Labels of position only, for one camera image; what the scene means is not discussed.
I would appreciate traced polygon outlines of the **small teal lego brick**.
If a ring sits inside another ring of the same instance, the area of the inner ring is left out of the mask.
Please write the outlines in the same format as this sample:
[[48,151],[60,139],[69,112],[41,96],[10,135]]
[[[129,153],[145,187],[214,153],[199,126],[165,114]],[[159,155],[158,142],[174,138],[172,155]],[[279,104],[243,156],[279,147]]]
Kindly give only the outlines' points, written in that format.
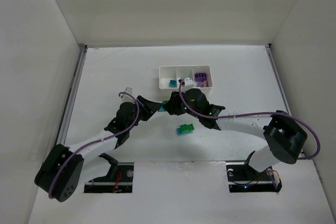
[[169,87],[170,88],[176,88],[177,87],[177,81],[176,80],[170,80],[169,81]]

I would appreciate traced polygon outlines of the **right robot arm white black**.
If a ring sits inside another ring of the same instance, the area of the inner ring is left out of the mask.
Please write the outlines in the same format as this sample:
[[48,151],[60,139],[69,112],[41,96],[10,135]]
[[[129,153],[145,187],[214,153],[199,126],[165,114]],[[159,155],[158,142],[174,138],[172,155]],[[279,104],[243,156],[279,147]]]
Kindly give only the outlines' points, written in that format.
[[306,132],[284,111],[239,116],[209,103],[199,89],[174,91],[163,107],[170,115],[187,113],[208,129],[240,132],[266,141],[265,147],[252,151],[245,160],[250,172],[261,173],[280,162],[295,164],[307,139]]

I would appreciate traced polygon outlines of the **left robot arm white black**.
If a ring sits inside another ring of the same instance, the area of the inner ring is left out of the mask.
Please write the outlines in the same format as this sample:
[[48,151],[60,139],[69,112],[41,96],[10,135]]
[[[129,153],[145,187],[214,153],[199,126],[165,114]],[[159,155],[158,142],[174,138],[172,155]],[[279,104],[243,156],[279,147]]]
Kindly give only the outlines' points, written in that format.
[[116,116],[96,136],[79,144],[55,145],[42,163],[34,183],[48,193],[49,198],[66,201],[81,180],[90,180],[97,169],[88,167],[96,158],[105,159],[109,166],[118,161],[107,154],[121,147],[130,137],[131,130],[140,121],[149,120],[162,104],[149,101],[142,96],[135,98],[127,92],[120,92],[122,102]]

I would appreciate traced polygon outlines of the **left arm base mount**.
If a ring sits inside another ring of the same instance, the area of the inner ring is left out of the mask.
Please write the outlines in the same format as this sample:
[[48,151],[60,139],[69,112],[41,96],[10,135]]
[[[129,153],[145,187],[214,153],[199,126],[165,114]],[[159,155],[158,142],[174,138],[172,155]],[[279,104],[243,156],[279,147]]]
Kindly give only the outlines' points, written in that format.
[[109,169],[99,177],[85,183],[87,194],[130,194],[133,189],[134,163],[119,163],[112,156],[102,153],[99,160],[105,160]]

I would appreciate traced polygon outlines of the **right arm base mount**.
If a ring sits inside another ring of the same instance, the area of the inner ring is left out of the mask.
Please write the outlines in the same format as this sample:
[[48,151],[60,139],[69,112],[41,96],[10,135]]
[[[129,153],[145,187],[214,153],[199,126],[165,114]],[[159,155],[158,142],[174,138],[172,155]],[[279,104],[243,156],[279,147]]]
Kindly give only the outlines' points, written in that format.
[[279,173],[272,168],[257,172],[248,164],[253,153],[245,161],[226,163],[228,189],[230,193],[279,193],[282,181]]

